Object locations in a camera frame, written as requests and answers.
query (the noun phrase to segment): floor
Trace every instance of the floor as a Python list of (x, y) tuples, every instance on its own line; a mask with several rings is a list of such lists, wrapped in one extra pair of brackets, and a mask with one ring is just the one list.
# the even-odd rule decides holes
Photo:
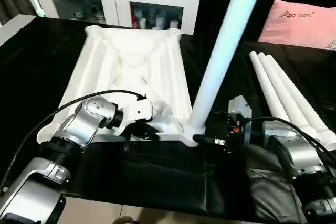
[(120, 216), (131, 216), (140, 224), (248, 224), (241, 221), (220, 220), (77, 198), (67, 198), (66, 207), (58, 224), (112, 224)]

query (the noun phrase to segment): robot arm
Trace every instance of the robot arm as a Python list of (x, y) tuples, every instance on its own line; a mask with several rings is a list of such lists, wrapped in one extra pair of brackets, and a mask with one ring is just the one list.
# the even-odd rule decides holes
[(39, 157), (31, 160), (1, 198), (0, 223), (56, 223), (66, 200), (35, 177), (55, 185), (68, 182), (98, 128), (113, 128), (114, 135), (119, 136), (128, 125), (151, 117), (152, 104), (148, 99), (121, 110), (100, 96), (83, 100), (51, 140), (41, 144)]

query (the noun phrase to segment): white rod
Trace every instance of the white rod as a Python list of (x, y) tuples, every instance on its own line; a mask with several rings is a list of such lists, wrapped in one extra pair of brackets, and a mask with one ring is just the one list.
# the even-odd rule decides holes
[(298, 105), (308, 123), (316, 129), (319, 133), (321, 140), (323, 142), (334, 142), (336, 143), (336, 135), (331, 130), (328, 129), (326, 124), (322, 121), (307, 99), (302, 95), (300, 90), (295, 86), (295, 84), (290, 80), (286, 75), (283, 69), (278, 65), (272, 55), (267, 55), (266, 59), (270, 62), (273, 69), (275, 69), (277, 75), (280, 77), (285, 87), (295, 100), (295, 103)]
[(273, 69), (272, 65), (268, 62), (265, 54), (258, 54), (258, 58), (262, 66), (264, 67), (264, 70), (266, 71), (266, 74), (271, 81), (271, 84), (277, 92), (282, 106), (285, 108), (291, 122), (310, 136), (319, 139), (320, 136), (318, 135), (316, 130), (309, 125), (305, 116), (299, 109), (298, 105), (295, 103), (293, 97), (283, 84), (281, 78), (277, 75), (275, 69)]
[(254, 67), (254, 70), (257, 74), (262, 92), (264, 93), (265, 99), (267, 101), (269, 110), (271, 111), (272, 116), (275, 116), (277, 118), (282, 118), (286, 121), (289, 121), (288, 115), (283, 108), (280, 99), (277, 95), (277, 93), (274, 90), (274, 87), (272, 86), (266, 71), (264, 70), (263, 65), (261, 64), (257, 53), (251, 52), (250, 58)]
[(231, 0), (206, 68), (185, 133), (201, 133), (257, 0)]

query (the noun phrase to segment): black cloth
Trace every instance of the black cloth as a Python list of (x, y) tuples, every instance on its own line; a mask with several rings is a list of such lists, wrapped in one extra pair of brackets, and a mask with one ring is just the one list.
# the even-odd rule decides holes
[[(0, 177), (25, 134), (59, 104), (91, 23), (35, 18), (0, 47), (2, 141)], [(270, 115), (249, 60), (251, 50), (272, 54), (334, 130), (335, 53), (326, 50), (243, 43), (237, 49), (206, 123), (207, 135), (225, 137), (228, 101), (243, 95), (253, 116)], [(209, 48), (183, 35), (181, 52), (193, 102)], [(36, 137), (24, 146), (13, 180), (37, 153)], [(253, 145), (231, 154), (219, 146), (188, 148), (181, 142), (93, 143), (64, 188), (66, 195), (253, 222), (304, 223), (300, 202), (276, 157)]]

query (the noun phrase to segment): white cylindrical leg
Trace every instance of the white cylindrical leg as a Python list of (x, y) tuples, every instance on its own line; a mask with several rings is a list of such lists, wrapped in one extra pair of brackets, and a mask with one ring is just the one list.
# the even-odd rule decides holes
[(271, 111), (272, 116), (275, 116), (277, 118), (282, 118), (286, 121), (289, 121), (288, 115), (283, 108), (277, 93), (274, 90), (274, 87), (272, 86), (263, 65), (261, 64), (257, 53), (251, 52), (250, 58), (254, 67), (254, 70), (257, 74), (262, 92), (264, 93), (265, 99), (267, 101), (268, 107)]
[(304, 114), (308, 123), (316, 129), (319, 133), (321, 140), (324, 143), (336, 143), (336, 135), (332, 131), (328, 129), (326, 124), (322, 121), (313, 107), (309, 104), (307, 99), (302, 95), (300, 90), (295, 86), (295, 84), (290, 80), (290, 78), (286, 75), (283, 69), (278, 65), (272, 55), (266, 56), (267, 60), (270, 62), (272, 67), (275, 69), (277, 75), (280, 77), (285, 87), (295, 100), (295, 103), (300, 108), (301, 112)]
[(200, 134), (205, 131), (205, 121), (210, 113), (256, 1), (257, 0), (230, 1), (192, 113), (187, 124), (184, 126), (186, 135), (192, 136), (193, 134)]
[(295, 103), (293, 97), (290, 95), (289, 91), (283, 84), (281, 78), (277, 75), (275, 69), (273, 69), (272, 65), (266, 59), (265, 54), (258, 54), (258, 58), (262, 66), (264, 67), (264, 70), (266, 71), (266, 74), (271, 81), (275, 91), (277, 92), (282, 106), (285, 108), (291, 122), (313, 138), (320, 139), (316, 130), (309, 125), (305, 116), (302, 114), (298, 105)]

